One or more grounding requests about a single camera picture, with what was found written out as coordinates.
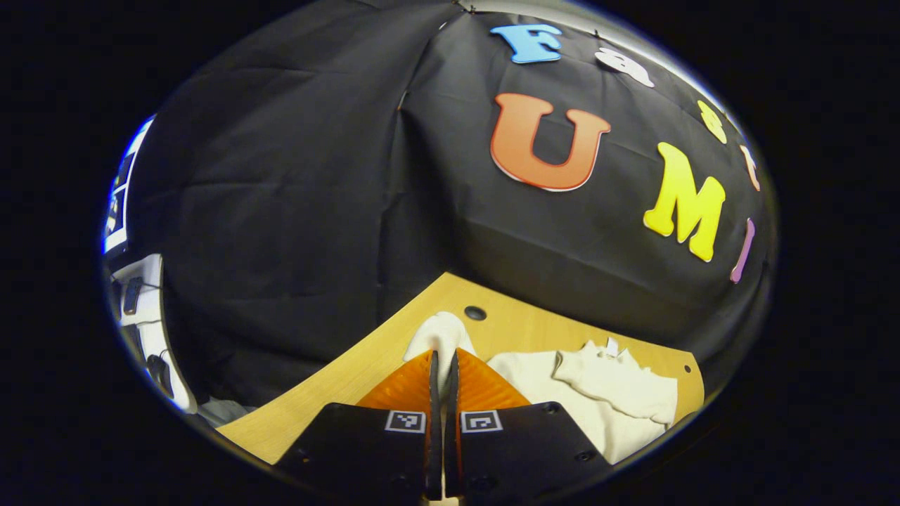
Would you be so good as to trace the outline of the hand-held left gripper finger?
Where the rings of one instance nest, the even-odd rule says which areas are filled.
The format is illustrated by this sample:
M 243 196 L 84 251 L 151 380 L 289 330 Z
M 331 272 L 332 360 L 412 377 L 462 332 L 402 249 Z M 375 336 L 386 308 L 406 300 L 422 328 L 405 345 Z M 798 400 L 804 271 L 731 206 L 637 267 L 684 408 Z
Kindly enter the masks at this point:
M 328 403 L 276 470 L 335 503 L 425 503 L 442 494 L 437 352 L 399 366 L 355 404 Z
M 464 349 L 447 401 L 446 494 L 462 502 L 553 502 L 614 470 L 561 403 L 530 403 Z

